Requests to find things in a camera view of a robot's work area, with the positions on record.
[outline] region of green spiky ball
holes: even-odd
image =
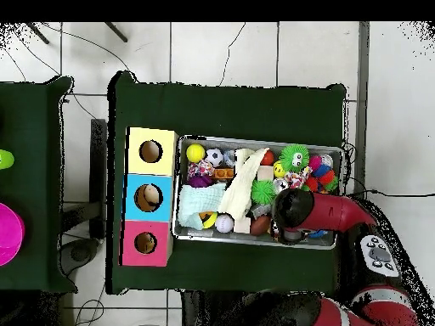
[[[334,177],[330,183],[324,185],[324,188],[328,193],[330,193],[331,191],[334,191],[337,186],[338,186],[338,177]]]
[[[270,180],[254,180],[252,183],[251,199],[256,204],[267,205],[274,201],[276,194],[274,183]]]
[[[302,158],[298,159],[295,154],[300,153],[302,154]],[[299,172],[301,169],[303,169],[305,166],[308,165],[309,161],[309,153],[308,149],[300,145],[298,143],[295,143],[293,145],[285,146],[283,150],[281,151],[280,155],[281,165],[285,172],[291,171],[291,172]]]

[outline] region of yellow box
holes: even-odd
[[[128,127],[126,132],[127,172],[129,174],[173,176],[178,138],[175,132],[142,127]],[[147,155],[144,154],[144,149],[148,147],[157,149],[155,145],[160,150],[160,157],[155,162],[146,162]]]

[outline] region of shape sorter box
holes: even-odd
[[[170,226],[177,139],[178,135],[168,130],[126,129],[122,266],[164,267],[172,254]],[[148,190],[155,191],[158,201],[147,198]]]

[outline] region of pink box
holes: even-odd
[[[172,253],[172,236],[169,222],[125,221],[122,241],[122,265],[132,267],[165,267]],[[141,233],[153,235],[155,246],[152,252],[144,254],[135,246],[135,239]]]

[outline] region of dark green tablecloth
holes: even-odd
[[[332,293],[337,284],[336,250],[175,240],[166,267],[120,267],[123,156],[126,126],[174,130],[178,135],[340,147],[344,96],[342,85],[263,89],[142,84],[130,73],[118,72],[109,85],[108,146],[110,153],[115,151],[115,173],[112,177],[109,164],[108,200],[114,195],[114,206],[108,214],[114,215],[114,221],[108,289],[279,288]]]
[[[0,83],[0,149],[14,154],[14,165],[0,170],[0,202],[25,223],[20,252],[0,267],[0,289],[72,291],[58,269],[60,231],[59,102],[71,78],[44,84]]]

